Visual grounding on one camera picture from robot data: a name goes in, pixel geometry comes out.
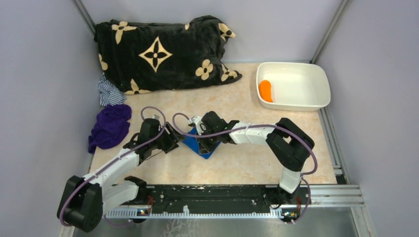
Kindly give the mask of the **blue towel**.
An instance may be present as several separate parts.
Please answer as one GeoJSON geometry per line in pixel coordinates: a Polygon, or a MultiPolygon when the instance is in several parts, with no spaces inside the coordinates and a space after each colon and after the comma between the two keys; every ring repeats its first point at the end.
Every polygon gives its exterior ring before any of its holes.
{"type": "Polygon", "coordinates": [[[204,159],[209,159],[221,142],[212,138],[195,138],[187,136],[183,144],[204,159]]]}

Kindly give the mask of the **orange towel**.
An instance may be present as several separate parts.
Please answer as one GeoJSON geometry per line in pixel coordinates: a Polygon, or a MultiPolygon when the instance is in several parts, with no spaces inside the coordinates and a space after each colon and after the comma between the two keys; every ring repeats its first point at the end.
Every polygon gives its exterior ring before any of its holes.
{"type": "Polygon", "coordinates": [[[260,97],[263,101],[273,103],[272,85],[268,80],[262,80],[258,85],[260,97]]]}

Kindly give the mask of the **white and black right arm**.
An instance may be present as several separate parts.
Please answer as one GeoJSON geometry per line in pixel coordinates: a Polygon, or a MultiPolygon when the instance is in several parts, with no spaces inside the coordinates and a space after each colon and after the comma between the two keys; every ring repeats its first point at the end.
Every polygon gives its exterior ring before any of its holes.
{"type": "Polygon", "coordinates": [[[192,117],[189,126],[195,129],[190,134],[197,142],[200,155],[210,156],[220,143],[268,146],[284,168],[278,194],[268,203],[292,203],[297,198],[302,168],[312,155],[315,143],[290,119],[282,118],[275,124],[226,122],[216,112],[210,111],[202,117],[192,117]]]}

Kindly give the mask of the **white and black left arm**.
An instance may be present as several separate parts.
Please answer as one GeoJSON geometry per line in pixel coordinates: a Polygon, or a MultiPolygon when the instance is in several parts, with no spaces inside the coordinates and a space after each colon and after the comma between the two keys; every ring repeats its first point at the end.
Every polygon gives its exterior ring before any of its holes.
{"type": "Polygon", "coordinates": [[[161,125],[157,119],[147,118],[114,158],[83,177],[74,175],[67,180],[57,218],[63,226],[88,233],[107,212],[124,203],[148,204],[151,197],[144,180],[134,176],[120,183],[118,180],[151,157],[154,150],[168,153],[185,138],[170,123],[161,125]]]}

